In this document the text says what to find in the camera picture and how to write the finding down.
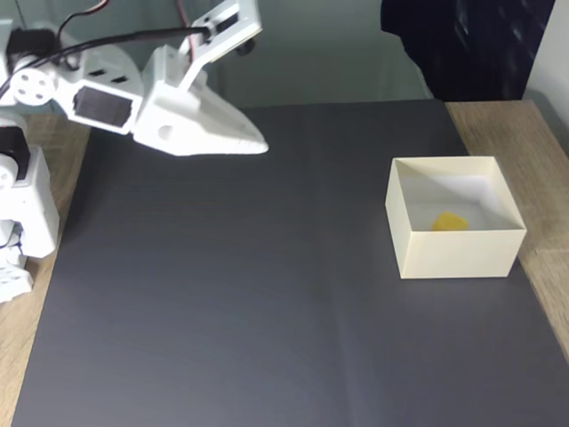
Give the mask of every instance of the hole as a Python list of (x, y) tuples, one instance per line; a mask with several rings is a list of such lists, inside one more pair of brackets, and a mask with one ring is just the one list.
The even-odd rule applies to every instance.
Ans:
[(127, 76), (120, 76), (120, 77), (117, 77), (117, 78), (113, 78), (110, 82), (111, 82), (111, 83), (117, 83), (117, 84), (119, 84), (119, 83), (124, 83), (124, 82), (126, 82), (127, 80), (128, 80), (128, 77), (127, 77)]
[(104, 76), (105, 74), (107, 74), (107, 71), (105, 71), (103, 68), (101, 68), (101, 69), (97, 69), (95, 71), (90, 72), (89, 76), (98, 77), (98, 76)]
[(172, 137), (174, 128), (170, 125), (160, 126), (158, 128), (158, 136), (164, 141), (168, 141)]

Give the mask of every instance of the black cable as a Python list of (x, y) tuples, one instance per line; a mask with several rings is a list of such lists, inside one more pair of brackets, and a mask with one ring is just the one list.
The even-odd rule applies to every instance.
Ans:
[[(80, 44), (74, 44), (63, 49), (59, 49), (57, 52), (51, 53), (42, 58), (32, 60), (25, 68), (38, 68), (48, 62), (53, 60), (58, 60), (74, 53), (79, 53), (86, 51), (88, 49), (93, 49), (95, 47), (101, 47), (107, 44), (118, 44), (132, 41), (140, 40), (151, 40), (155, 38), (166, 38), (177, 35), (187, 35), (187, 34), (203, 34), (205, 38), (209, 38), (211, 35), (210, 29), (208, 27), (178, 27), (178, 28), (161, 28), (161, 29), (148, 29), (144, 31), (135, 31), (133, 33), (122, 34), (119, 36), (109, 36), (103, 38), (97, 38), (89, 42), (83, 42)], [(10, 81), (12, 80), (13, 73), (6, 78), (6, 81), (0, 86), (0, 100), (6, 95), (8, 89), (10, 89)]]
[(57, 30), (57, 41), (61, 43), (61, 33), (63, 33), (63, 29), (74, 19), (78, 18), (79, 16), (89, 16), (97, 13), (98, 11), (102, 11), (105, 7), (108, 6), (109, 0), (100, 2), (99, 4), (93, 6), (91, 9), (87, 9), (86, 11), (71, 13), (60, 25), (59, 29)]
[[(86, 11), (82, 11), (82, 12), (76, 12), (76, 13), (71, 13), (64, 21), (63, 23), (60, 25), (60, 27), (57, 30), (57, 35), (55, 36), (55, 39), (57, 41), (57, 46), (62, 46), (61, 43), (61, 34), (63, 33), (63, 29), (74, 19), (74, 18), (78, 18), (80, 16), (89, 16), (89, 15), (93, 15), (94, 13), (97, 13), (99, 11), (102, 11), (105, 7), (108, 6), (108, 4), (110, 3), (110, 0), (102, 0), (101, 2), (99, 2), (99, 4), (96, 4), (95, 6), (93, 6), (90, 9), (87, 9)], [(64, 59), (64, 62), (66, 64), (66, 66), (71, 70), (71, 71), (77, 71), (79, 68), (77, 67), (73, 67), (71, 64), (69, 64), (69, 62), (67, 61), (67, 59)]]

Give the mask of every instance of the wall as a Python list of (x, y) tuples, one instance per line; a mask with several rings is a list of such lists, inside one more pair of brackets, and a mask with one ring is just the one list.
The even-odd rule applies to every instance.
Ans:
[(556, 0), (533, 64), (524, 99), (534, 100), (569, 151), (569, 0)]
[(238, 107), (421, 99), (421, 75), (381, 31), (381, 0), (258, 0), (263, 31), (245, 58), (220, 64)]
[[(25, 23), (61, 23), (96, 0), (14, 0)], [(221, 0), (185, 0), (190, 19)], [(397, 37), (381, 32), (381, 0), (258, 0), (263, 31), (246, 58), (208, 68), (209, 85), (238, 107), (424, 98), (421, 76)], [(78, 40), (180, 25), (174, 0), (113, 0), (72, 21)], [(167, 41), (177, 45), (178, 39)], [(139, 67), (165, 41), (124, 44)]]

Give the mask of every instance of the black fabric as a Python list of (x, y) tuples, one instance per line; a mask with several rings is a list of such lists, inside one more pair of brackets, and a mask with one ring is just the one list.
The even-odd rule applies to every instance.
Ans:
[(247, 114), (265, 155), (92, 132), (15, 427), (566, 426), (519, 264), (399, 278), (389, 167), (466, 154), (442, 103)]
[(443, 101), (521, 99), (554, 0), (383, 0), (381, 28), (401, 37)]

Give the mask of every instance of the wire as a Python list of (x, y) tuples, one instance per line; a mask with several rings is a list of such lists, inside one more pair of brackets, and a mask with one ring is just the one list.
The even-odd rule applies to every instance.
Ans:
[[(180, 15), (180, 19), (186, 27), (191, 27), (191, 22), (189, 21), (188, 15), (186, 14), (186, 9), (184, 9), (183, 0), (176, 0), (176, 6), (178, 7), (178, 14)], [(189, 60), (190, 62), (194, 61), (194, 42), (192, 41), (192, 37), (188, 36), (188, 43), (189, 43)]]
[[(102, 10), (105, 6), (107, 6), (110, 3), (110, 0), (100, 0), (96, 5), (94, 5), (93, 7), (90, 7), (89, 9), (87, 9), (86, 11), (83, 12), (76, 12), (76, 13), (71, 13), (64, 21), (63, 23), (60, 25), (59, 29), (57, 30), (57, 36), (56, 36), (56, 40), (57, 40), (57, 44), (58, 46), (61, 46), (61, 34), (63, 33), (63, 29), (74, 19), (77, 18), (79, 16), (88, 16), (88, 15), (93, 15), (94, 13)], [(74, 67), (71, 64), (69, 64), (69, 62), (67, 61), (67, 58), (64, 58), (63, 61), (65, 62), (65, 65), (71, 70), (71, 71), (77, 71), (79, 68), (78, 67)]]
[(61, 33), (63, 33), (63, 29), (74, 19), (79, 16), (88, 16), (93, 15), (94, 13), (102, 10), (110, 3), (110, 0), (100, 0), (96, 5), (90, 7), (86, 11), (71, 13), (60, 25), (59, 29), (57, 30), (57, 41), (61, 43)]
[[(208, 27), (161, 28), (161, 29), (148, 29), (144, 31), (135, 31), (133, 33), (122, 34), (119, 36), (97, 38), (89, 42), (74, 44), (72, 46), (59, 49), (58, 51), (46, 55), (42, 58), (32, 60), (28, 65), (26, 65), (25, 68), (38, 68), (53, 60), (59, 60), (74, 53), (83, 52), (88, 49), (93, 49), (95, 47), (100, 47), (107, 44), (119, 44), (124, 42), (149, 40), (155, 38), (166, 38), (166, 37), (186, 35), (186, 34), (203, 34), (205, 38), (208, 38), (211, 35), (211, 32)], [(10, 74), (8, 78), (6, 78), (6, 81), (2, 84), (2, 86), (0, 86), (0, 100), (4, 97), (4, 95), (6, 95), (6, 93), (10, 89), (10, 82), (12, 80), (13, 75), (14, 75), (13, 73)]]

